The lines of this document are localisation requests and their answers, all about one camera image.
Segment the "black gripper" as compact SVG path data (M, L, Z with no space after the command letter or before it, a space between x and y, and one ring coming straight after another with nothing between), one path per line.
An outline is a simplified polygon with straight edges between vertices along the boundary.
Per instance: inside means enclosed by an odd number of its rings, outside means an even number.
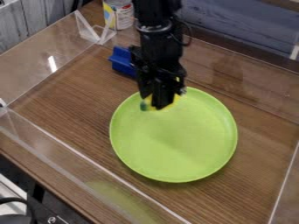
M185 69L180 64L183 56L183 28L137 26L140 45L130 45L130 62L136 70L140 96L152 94L152 106L160 110L173 103L176 95L183 94Z

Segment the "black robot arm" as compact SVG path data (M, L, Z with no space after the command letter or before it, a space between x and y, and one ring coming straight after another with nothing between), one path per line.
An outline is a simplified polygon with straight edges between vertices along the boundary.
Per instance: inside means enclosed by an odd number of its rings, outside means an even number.
M181 0L133 0L140 45L129 46L141 96L140 109L161 110L185 94L183 22L175 15Z

